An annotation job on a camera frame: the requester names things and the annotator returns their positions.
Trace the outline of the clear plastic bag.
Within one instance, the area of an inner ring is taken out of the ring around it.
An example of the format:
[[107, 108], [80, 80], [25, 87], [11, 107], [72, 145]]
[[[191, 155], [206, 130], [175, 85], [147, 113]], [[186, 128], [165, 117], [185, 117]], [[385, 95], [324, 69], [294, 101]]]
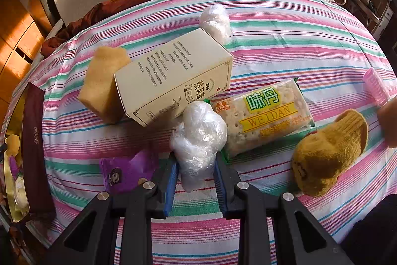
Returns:
[[185, 192], [200, 188], [213, 176], [216, 155], [225, 146], [227, 136], [225, 121], [210, 104], [199, 101], [186, 107], [169, 141]]

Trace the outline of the Weidan cracker packet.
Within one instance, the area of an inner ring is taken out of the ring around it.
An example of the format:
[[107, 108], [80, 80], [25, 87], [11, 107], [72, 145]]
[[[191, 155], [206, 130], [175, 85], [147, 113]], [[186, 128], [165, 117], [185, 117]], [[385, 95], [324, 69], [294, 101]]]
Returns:
[[242, 153], [315, 126], [296, 78], [214, 102], [212, 107], [227, 126], [222, 154], [229, 163]]

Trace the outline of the mustard yellow knitted sock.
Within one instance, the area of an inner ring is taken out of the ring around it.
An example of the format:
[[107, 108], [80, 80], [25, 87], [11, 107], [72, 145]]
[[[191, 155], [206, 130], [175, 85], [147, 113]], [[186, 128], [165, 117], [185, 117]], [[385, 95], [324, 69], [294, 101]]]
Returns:
[[305, 136], [296, 146], [291, 160], [299, 189], [311, 197], [326, 194], [340, 174], [363, 154], [368, 132], [364, 116], [349, 109], [326, 127]]

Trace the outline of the tall yellow sponge block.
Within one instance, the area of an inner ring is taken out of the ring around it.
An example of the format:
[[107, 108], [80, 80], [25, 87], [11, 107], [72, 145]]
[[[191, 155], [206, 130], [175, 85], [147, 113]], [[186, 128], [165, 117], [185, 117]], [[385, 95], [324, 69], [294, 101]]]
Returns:
[[88, 66], [78, 100], [107, 124], [118, 123], [125, 115], [114, 74], [131, 62], [124, 48], [97, 48]]

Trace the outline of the cream printed carton box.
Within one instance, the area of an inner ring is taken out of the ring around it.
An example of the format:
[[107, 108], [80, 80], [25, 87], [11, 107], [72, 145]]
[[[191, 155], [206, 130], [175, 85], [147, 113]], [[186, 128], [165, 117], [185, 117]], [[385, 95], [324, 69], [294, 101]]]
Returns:
[[157, 46], [114, 75], [125, 115], [143, 127], [230, 86], [233, 56], [201, 28]]

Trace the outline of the white sock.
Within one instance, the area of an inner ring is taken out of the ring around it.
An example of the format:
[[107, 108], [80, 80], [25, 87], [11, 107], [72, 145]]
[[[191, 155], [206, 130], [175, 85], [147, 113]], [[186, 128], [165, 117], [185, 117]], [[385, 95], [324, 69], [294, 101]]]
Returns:
[[15, 204], [21, 210], [28, 208], [28, 198], [25, 189], [24, 178], [18, 176], [15, 180], [15, 191], [14, 191]]

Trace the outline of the dark red tin lid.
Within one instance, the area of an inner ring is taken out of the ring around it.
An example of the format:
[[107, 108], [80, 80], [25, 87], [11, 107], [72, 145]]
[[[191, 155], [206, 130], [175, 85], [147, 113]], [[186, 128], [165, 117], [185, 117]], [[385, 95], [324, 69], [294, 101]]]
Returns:
[[29, 216], [53, 219], [55, 205], [48, 185], [42, 139], [44, 91], [29, 83], [24, 91], [22, 160]]

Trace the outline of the striped pink green tablecloth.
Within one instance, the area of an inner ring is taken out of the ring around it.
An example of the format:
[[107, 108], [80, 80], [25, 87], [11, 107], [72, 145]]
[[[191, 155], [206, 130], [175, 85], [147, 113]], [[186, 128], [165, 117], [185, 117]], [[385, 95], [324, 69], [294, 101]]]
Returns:
[[30, 221], [29, 232], [48, 248], [104, 189], [99, 163], [130, 157], [150, 145], [165, 160], [170, 129], [147, 132], [130, 119], [104, 124], [78, 100], [88, 65], [100, 46], [123, 47], [131, 59], [199, 26], [205, 8], [225, 6], [233, 38], [233, 69], [223, 100], [286, 79], [297, 79], [317, 127], [349, 108], [369, 125], [363, 155], [320, 198], [301, 202], [336, 241], [342, 241], [386, 196], [396, 192], [396, 151], [387, 147], [376, 107], [363, 82], [375, 68], [388, 91], [396, 75], [368, 30], [348, 11], [321, 0], [153, 0], [88, 27], [58, 46], [29, 81], [44, 91], [42, 139], [56, 215]]

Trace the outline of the gold metal tin box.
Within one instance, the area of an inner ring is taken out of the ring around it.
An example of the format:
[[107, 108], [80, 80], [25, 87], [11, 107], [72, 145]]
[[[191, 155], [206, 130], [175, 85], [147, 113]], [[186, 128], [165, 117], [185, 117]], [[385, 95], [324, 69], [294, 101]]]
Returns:
[[29, 212], [28, 208], [21, 210], [15, 204], [14, 191], [15, 191], [15, 180], [18, 176], [24, 177], [23, 171], [23, 150], [22, 150], [22, 130], [23, 130], [23, 120], [24, 120], [24, 105], [26, 102], [26, 96], [22, 95], [16, 104], [12, 115], [10, 116], [5, 129], [5, 138], [3, 142], [7, 146], [7, 137], [10, 134], [18, 135], [20, 137], [20, 150], [17, 157], [8, 156], [7, 148], [5, 149], [5, 157], [3, 160], [3, 174], [5, 181], [5, 192], [7, 197], [7, 204], [11, 214], [11, 220], [14, 223], [21, 222], [22, 219]]

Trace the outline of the yellow sponge wedge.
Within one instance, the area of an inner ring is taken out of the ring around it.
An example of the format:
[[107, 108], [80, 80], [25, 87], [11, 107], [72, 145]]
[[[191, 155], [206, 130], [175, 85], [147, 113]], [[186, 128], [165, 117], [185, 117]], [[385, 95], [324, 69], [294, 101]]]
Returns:
[[377, 111], [384, 140], [389, 148], [397, 147], [397, 98], [394, 97]]

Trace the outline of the pink plastic hair roller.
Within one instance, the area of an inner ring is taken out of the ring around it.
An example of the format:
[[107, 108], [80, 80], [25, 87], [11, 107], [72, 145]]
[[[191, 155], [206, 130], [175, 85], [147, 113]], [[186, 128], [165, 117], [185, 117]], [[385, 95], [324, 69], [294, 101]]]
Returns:
[[382, 107], [390, 101], [390, 95], [384, 85], [383, 79], [375, 68], [371, 67], [366, 71], [363, 75], [363, 81], [378, 107]]

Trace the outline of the wooden wardrobe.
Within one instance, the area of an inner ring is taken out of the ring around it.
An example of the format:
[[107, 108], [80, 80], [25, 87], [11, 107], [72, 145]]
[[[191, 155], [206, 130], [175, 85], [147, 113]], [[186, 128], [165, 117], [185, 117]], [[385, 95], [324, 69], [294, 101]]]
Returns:
[[39, 0], [1, 0], [1, 119], [51, 29]]

